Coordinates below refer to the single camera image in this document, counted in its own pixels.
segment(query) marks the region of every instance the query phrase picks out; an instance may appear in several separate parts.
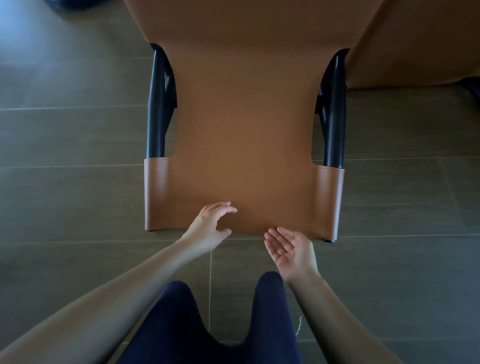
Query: leg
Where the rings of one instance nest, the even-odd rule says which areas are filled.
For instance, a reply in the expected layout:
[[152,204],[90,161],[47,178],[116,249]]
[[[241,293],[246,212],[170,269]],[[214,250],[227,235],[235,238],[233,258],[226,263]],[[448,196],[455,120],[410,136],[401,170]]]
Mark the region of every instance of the leg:
[[242,346],[248,363],[301,363],[282,279],[276,272],[263,274],[257,283],[250,330]]
[[118,364],[214,363],[217,345],[183,282],[169,283]]

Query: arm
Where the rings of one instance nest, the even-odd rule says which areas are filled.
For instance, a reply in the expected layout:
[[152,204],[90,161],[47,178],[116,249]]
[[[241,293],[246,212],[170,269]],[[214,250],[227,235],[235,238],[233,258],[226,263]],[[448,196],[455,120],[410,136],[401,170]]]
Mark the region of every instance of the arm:
[[178,241],[28,331],[0,352],[0,364],[106,360],[174,273],[231,234],[216,230],[229,212],[237,212],[230,202],[204,207]]
[[313,244],[305,235],[284,228],[270,229],[265,233],[265,245],[330,364],[401,364],[318,273]]

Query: hand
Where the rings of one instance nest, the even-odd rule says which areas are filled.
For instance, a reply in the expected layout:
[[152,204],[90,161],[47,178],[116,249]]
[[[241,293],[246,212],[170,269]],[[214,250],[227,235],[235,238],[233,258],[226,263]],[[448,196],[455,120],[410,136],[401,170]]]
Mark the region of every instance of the hand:
[[308,274],[318,274],[313,244],[301,232],[268,229],[265,246],[283,280],[290,284]]
[[232,230],[218,231],[218,220],[227,213],[236,213],[237,209],[230,202],[219,202],[202,208],[179,242],[191,244],[199,254],[214,250],[222,241],[230,236]]

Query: white thread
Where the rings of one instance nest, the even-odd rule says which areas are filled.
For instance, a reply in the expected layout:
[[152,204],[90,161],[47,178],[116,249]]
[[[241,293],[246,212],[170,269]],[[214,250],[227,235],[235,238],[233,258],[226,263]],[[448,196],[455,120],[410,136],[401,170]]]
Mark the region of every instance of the white thread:
[[300,316],[300,319],[299,319],[299,328],[297,329],[297,333],[295,334],[295,336],[297,336],[299,334],[300,327],[301,327],[301,316]]

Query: forearm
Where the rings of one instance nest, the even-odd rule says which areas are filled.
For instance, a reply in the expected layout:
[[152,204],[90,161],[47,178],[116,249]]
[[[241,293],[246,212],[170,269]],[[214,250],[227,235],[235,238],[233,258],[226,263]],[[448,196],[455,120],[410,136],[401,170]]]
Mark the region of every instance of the forearm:
[[111,352],[173,274],[198,254],[177,242],[72,302],[4,351],[0,364],[97,363]]
[[290,282],[329,363],[401,363],[342,304],[316,272]]

